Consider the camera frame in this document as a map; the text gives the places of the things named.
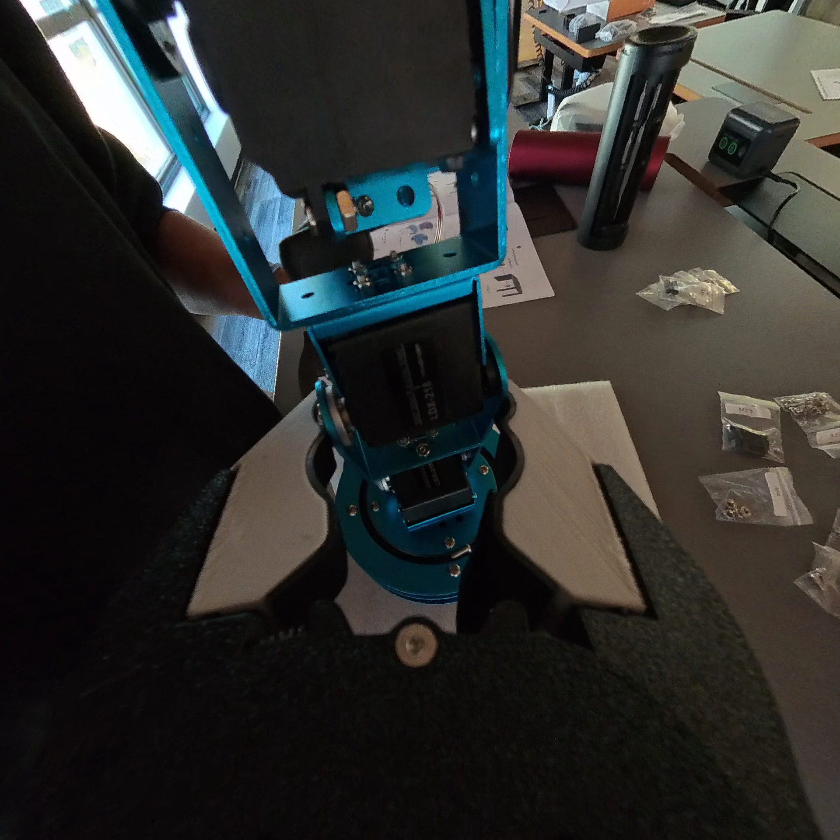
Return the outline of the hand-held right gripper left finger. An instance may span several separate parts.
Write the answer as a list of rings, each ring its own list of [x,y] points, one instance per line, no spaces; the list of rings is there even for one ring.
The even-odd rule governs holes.
[[[260,613],[303,621],[344,587],[333,441],[305,397],[234,467],[234,479],[186,609],[192,620]]]

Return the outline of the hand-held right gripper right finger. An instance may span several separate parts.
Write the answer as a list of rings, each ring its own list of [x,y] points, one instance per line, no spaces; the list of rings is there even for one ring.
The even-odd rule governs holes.
[[[500,541],[523,577],[520,592],[504,598],[524,606],[530,621],[560,621],[575,607],[644,615],[648,605],[618,502],[598,471],[610,466],[593,463],[570,435],[552,430],[551,416],[525,389],[509,384],[511,409],[503,423],[516,470],[511,488],[500,494]]]

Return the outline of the blue toy robot arm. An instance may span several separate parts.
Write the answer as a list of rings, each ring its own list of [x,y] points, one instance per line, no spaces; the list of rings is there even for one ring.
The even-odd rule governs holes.
[[[245,157],[303,201],[284,285],[199,125],[174,5],[99,2],[259,312],[318,352],[350,554],[395,595],[454,603],[508,398],[480,275],[506,250],[509,2],[182,2]]]

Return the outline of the person's left forearm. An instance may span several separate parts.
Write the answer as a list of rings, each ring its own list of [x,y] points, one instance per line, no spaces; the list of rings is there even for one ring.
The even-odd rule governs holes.
[[[109,193],[188,311],[264,319],[219,233],[166,206],[160,184],[128,148],[105,129],[98,135],[112,164]]]

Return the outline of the dark grey desk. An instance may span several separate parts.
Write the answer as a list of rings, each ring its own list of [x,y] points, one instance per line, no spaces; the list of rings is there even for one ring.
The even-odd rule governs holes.
[[[449,637],[426,668],[385,642],[283,644],[295,760],[259,838],[838,838],[838,620],[794,584],[838,505],[837,464],[788,449],[811,527],[714,519],[698,476],[717,390],[838,387],[838,301],[671,170],[611,254],[540,245],[560,284],[493,313],[513,377],[611,380],[665,525],[630,532],[655,620],[606,654],[542,633]],[[723,314],[636,293],[715,270]]]

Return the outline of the black desk pad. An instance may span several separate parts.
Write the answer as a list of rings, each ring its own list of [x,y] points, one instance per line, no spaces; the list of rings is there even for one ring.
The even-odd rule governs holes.
[[[723,186],[729,212],[839,296],[839,199],[793,171]]]

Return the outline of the white foam sheet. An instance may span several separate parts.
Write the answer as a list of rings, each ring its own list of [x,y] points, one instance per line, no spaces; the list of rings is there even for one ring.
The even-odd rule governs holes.
[[[613,387],[608,381],[527,388],[528,397],[552,418],[551,429],[570,435],[597,465],[610,466],[659,519],[654,496]],[[455,632],[455,604],[410,602],[383,589],[348,558],[348,580],[338,604],[357,635],[384,635],[407,618],[424,617]]]

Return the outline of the row of clear parts packets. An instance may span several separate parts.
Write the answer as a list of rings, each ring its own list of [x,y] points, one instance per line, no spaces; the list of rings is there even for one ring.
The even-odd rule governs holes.
[[[702,476],[715,506],[715,519],[730,524],[794,528],[813,525],[791,470],[784,463],[782,413],[808,445],[838,459],[839,405],[826,392],[805,392],[764,400],[719,392],[721,450],[768,465]]]

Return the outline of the small clear screw bag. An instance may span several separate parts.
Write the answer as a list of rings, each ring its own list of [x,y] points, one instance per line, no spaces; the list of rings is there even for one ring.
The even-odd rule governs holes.
[[[693,307],[715,314],[725,312],[725,300],[740,289],[714,269],[679,270],[660,275],[656,282],[636,293],[657,309],[670,312],[679,307]]]

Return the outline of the dark red roll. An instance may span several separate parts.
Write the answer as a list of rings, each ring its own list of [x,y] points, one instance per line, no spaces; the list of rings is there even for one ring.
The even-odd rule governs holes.
[[[588,186],[601,139],[596,132],[520,130],[512,140],[508,178],[514,183]]]

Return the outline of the black cylindrical tube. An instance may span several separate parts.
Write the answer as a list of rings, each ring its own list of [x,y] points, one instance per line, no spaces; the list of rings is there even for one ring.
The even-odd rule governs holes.
[[[577,231],[582,247],[606,251],[624,242],[679,73],[696,40],[697,31],[685,25],[649,27],[626,40]]]

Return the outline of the white plastic bag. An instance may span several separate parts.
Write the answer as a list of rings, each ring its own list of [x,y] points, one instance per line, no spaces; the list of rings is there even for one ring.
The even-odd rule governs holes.
[[[601,133],[612,92],[613,84],[610,82],[563,99],[554,112],[550,130]],[[685,118],[678,113],[675,105],[670,103],[659,135],[675,140],[685,124]]]

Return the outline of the black box with green lights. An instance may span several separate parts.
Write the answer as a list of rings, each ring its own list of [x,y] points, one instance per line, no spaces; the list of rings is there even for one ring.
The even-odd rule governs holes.
[[[743,104],[728,112],[708,160],[737,180],[760,179],[772,172],[800,125],[800,118],[781,106]]]

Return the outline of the large window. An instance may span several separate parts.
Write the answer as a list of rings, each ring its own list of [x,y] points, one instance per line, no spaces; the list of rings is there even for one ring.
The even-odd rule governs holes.
[[[189,175],[165,140],[98,3],[23,1],[21,5],[35,21],[91,120],[117,137],[155,176],[168,207],[210,225]],[[174,10],[170,28],[187,68],[187,90],[226,173],[231,175],[240,153],[238,138],[197,64],[183,5],[175,3]]]

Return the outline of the grey table with wooden edge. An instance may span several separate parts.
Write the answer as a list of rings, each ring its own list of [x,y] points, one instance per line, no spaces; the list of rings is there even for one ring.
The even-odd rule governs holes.
[[[773,11],[698,31],[677,85],[684,101],[766,98],[794,111],[801,135],[812,145],[838,146],[838,100],[824,99],[812,73],[837,70],[839,28]]]

